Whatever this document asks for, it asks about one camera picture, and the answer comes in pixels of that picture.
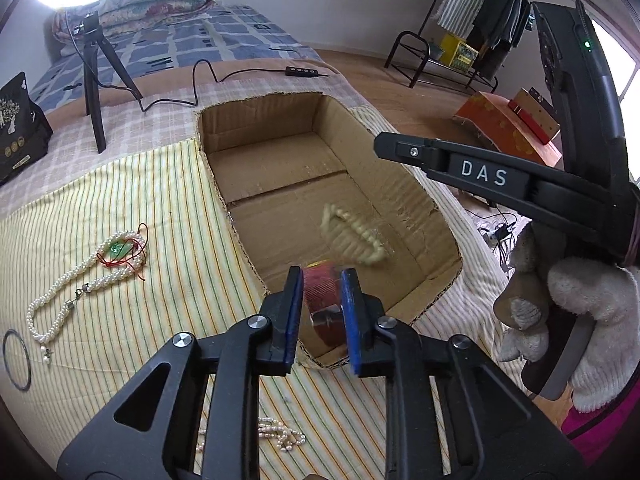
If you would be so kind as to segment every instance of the orange box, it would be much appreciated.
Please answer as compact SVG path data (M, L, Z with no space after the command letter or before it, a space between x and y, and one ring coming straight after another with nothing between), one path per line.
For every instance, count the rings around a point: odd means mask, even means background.
M509 100L478 92L462 105L454 119L472 124L498 151L554 167L562 154L552 142L543 144L510 108Z

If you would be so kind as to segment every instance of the power adapter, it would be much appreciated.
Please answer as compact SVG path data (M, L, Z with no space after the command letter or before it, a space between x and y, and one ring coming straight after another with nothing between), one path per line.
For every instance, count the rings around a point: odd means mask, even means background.
M284 75L292 77L319 77L320 73L314 68L300 68L297 66L287 66L284 69Z
M515 222L512 224L502 224L497 229L493 231L487 231L482 234L482 238L489 246L490 249L493 249L497 244L503 241L507 236L513 233L513 229L515 227Z

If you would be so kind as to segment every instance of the pearl necklace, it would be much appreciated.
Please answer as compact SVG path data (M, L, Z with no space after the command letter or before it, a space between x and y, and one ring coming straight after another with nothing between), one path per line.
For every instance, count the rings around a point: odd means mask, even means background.
M36 330L36 327L33 323L33 316L35 311L39 308L45 306L49 301L51 301L57 293L59 293L60 289L62 289L67 283L76 279L81 274L84 274L90 267L94 266L95 263L102 257L105 251L108 251L109 248L116 243L117 241L127 241L134 240L140 248L144 248L146 245L146 240L142 235L135 231L118 231L111 235L111 237L107 238L100 246L98 246L97 250L89 256L84 262L75 266L73 269L65 272L60 278L58 278L53 285L49 288L47 292L45 292L42 296L37 298L36 300L31 301L29 306L27 307L27 327L29 328L29 332L31 332L31 336L40 343L40 351L42 352L42 361L44 363L50 363L51 360L51 350L46 347L46 343L54 340L60 330L65 324L67 316L71 313L71 311L76 307L76 303L80 299L83 294L88 294L89 292L94 292L99 290L100 288L105 288L107 286L113 285L113 283L119 282L120 280L124 280L129 276L135 274L140 267L145 264L146 258L143 250L134 254L132 258L129 260L129 265L126 267L121 267L111 274L107 274L105 276L101 276L92 282L85 283L82 288L76 290L76 298L74 300L67 300L63 304L60 312L56 314L56 319L53 321L53 325L43 334L39 333Z
M198 434L207 434L207 430L200 430ZM306 442L304 433L292 430L284 425L283 422L270 416L261 416L258 418L258 438L278 438L278 447L281 451L291 451L294 446L302 446ZM204 450L204 444L196 446L197 452Z
M348 260L372 266L388 256L375 229L335 204L324 205L320 232L331 248Z

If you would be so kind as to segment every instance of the white pearl necklace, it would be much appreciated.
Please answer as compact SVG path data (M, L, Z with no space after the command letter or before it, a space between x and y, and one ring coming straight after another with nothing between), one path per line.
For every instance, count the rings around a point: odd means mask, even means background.
M87 294L89 292L93 292L95 290L99 290L100 288L105 288L107 286L113 285L113 283L119 282L120 280L124 280L129 276L135 274L140 267L145 264L145 255L143 251L135 254L132 259L129 261L130 266L121 267L110 274L105 276L101 276L92 282L85 283L82 286L82 289L76 290L76 298L74 300L67 300L63 304L60 311L56 314L56 319L53 321L53 325L43 334L39 333L36 330L36 327L33 323L33 316L35 311L39 308L45 306L49 301L51 301L57 293L59 293L60 289L62 289L67 283L76 279L81 274L84 274L87 269L94 266L98 261L98 256L102 256L105 251L108 251L109 248L119 240L135 240L141 248L144 248L146 245L146 240L142 235L135 231L118 231L111 235L111 237L107 238L100 246L98 246L97 250L89 256L84 262L75 266L73 269L65 272L60 278L58 278L53 285L49 288L47 292L45 292L42 296L37 298L36 300L31 301L29 306L27 307L27 326L29 328L29 332L33 338L40 343L40 351L42 352L42 361L44 363L49 363L51 359L51 350L49 350L45 345L46 343L54 340L60 330L64 326L67 316L71 311L76 307L76 303L82 294Z
M198 434L204 435L207 430L200 430ZM306 442L304 433L292 430L284 425L283 422L270 416L261 416L258 418L258 438L278 438L278 447L283 452L288 452L294 446L302 446ZM204 444L196 446L197 452L204 450Z

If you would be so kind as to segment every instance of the folded comforter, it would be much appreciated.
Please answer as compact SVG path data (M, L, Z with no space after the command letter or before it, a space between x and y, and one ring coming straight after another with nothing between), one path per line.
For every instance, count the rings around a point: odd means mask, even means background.
M71 30L92 12L98 12L106 38L137 32L158 25L170 25L206 11L216 0L100 0L82 7L59 10L53 19L53 36L61 43L70 43Z

